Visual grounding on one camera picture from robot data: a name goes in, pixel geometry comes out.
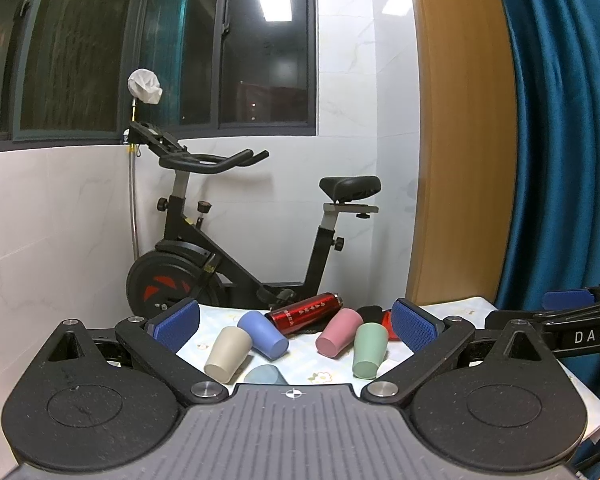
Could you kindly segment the beige cup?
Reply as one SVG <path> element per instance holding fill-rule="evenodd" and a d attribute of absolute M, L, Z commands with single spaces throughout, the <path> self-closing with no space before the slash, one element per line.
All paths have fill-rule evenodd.
<path fill-rule="evenodd" d="M 211 348 L 204 374 L 221 384 L 228 384 L 251 350 L 252 339 L 240 327 L 224 327 Z"/>

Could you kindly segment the green cup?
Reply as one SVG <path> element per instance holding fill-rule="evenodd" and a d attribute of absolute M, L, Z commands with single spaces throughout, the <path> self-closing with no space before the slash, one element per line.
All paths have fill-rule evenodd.
<path fill-rule="evenodd" d="M 352 373 L 357 378 L 374 379 L 384 362 L 389 334 L 379 323 L 363 323 L 355 333 Z"/>

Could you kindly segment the white cloth on pipe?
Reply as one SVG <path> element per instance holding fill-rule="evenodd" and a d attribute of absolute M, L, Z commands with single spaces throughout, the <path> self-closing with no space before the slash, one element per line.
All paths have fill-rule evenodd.
<path fill-rule="evenodd" d="M 126 82 L 130 95 L 145 104 L 157 105 L 162 97 L 162 88 L 157 75 L 147 68 L 138 68 L 130 73 Z"/>

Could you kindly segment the translucent teal cup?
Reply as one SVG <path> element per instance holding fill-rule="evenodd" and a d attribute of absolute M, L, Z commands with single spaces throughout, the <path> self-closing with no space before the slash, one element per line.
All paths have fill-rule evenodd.
<path fill-rule="evenodd" d="M 253 385 L 287 385 L 283 374 L 272 364 L 259 365 L 250 370 L 244 378 L 244 383 Z"/>

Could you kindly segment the pink cup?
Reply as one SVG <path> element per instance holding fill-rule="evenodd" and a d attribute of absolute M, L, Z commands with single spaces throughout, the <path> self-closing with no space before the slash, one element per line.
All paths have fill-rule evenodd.
<path fill-rule="evenodd" d="M 335 359 L 354 341 L 356 331 L 363 318 L 353 309 L 343 308 L 328 322 L 315 345 L 322 356 Z"/>

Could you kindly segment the red plastic cup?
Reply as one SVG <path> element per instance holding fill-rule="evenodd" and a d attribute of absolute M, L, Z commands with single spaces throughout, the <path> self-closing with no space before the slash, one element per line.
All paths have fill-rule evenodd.
<path fill-rule="evenodd" d="M 391 311 L 387 310 L 381 315 L 380 324 L 385 327 L 388 333 L 388 341 L 400 341 L 400 337 L 394 332 L 392 327 Z"/>

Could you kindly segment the dark framed window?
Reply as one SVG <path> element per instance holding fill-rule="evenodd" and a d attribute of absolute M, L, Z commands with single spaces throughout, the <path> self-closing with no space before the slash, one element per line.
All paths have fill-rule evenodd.
<path fill-rule="evenodd" d="M 0 142 L 312 136 L 316 76 L 315 0 L 0 0 Z"/>

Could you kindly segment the red metal thermos bottle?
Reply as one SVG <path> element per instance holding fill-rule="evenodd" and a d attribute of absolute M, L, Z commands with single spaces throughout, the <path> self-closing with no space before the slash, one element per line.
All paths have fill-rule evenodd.
<path fill-rule="evenodd" d="M 342 298 L 323 292 L 268 312 L 265 317 L 283 335 L 315 333 L 322 330 L 343 306 Z"/>

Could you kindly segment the black exercise bike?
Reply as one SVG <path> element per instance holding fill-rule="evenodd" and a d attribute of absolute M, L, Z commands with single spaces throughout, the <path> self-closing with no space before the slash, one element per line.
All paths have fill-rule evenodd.
<path fill-rule="evenodd" d="M 140 256 L 126 278 L 126 298 L 137 316 L 152 318 L 177 302 L 195 299 L 209 306 L 273 310 L 305 300 L 318 293 L 329 254 L 344 246 L 336 234 L 340 214 L 367 218 L 379 208 L 363 202 L 381 191 L 376 176 L 324 177 L 320 189 L 329 198 L 316 231 L 306 276 L 301 282 L 265 283 L 247 271 L 202 230 L 211 204 L 201 200 L 198 218 L 185 214 L 186 192 L 191 174 L 222 174 L 262 162 L 267 150 L 255 153 L 246 148 L 230 156 L 194 154 L 170 133 L 148 122 L 131 122 L 129 140 L 144 144 L 158 156 L 159 165 L 174 171 L 171 195 L 158 200 L 157 209 L 166 213 L 162 240 Z"/>

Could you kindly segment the wooden door panel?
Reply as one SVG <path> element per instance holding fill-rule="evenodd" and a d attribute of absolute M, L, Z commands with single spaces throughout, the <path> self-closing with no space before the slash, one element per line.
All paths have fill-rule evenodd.
<path fill-rule="evenodd" d="M 498 292 L 512 223 L 517 100 L 502 0 L 414 0 L 420 150 L 407 297 Z"/>

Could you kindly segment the blue cup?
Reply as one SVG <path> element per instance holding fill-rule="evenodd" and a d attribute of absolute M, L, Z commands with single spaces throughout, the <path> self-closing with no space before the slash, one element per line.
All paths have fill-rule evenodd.
<path fill-rule="evenodd" d="M 249 334 L 253 348 L 270 361 L 279 359 L 288 350 L 288 339 L 261 312 L 245 313 L 237 326 Z"/>

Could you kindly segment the floral checked tablecloth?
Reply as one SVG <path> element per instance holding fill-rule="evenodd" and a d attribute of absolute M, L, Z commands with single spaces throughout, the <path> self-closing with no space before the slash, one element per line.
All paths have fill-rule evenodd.
<path fill-rule="evenodd" d="M 425 309 L 438 315 L 459 314 L 481 328 L 486 315 L 492 312 L 494 307 L 481 297 L 472 297 L 447 304 L 433 304 Z M 178 350 L 178 356 L 201 370 L 221 330 L 227 326 L 235 326 L 244 314 L 243 310 L 238 309 L 201 306 L 198 330 Z M 353 390 L 359 393 L 368 381 L 353 375 L 353 348 L 348 347 L 338 358 L 329 359 L 317 352 L 316 338 L 315 334 L 291 336 L 288 351 L 272 362 L 286 383 L 289 385 L 350 384 Z M 585 437 L 592 442 L 597 442 L 600 440 L 600 398 L 592 393 L 573 372 L 568 372 L 567 376 L 576 387 L 586 407 L 588 426 L 585 429 Z"/>

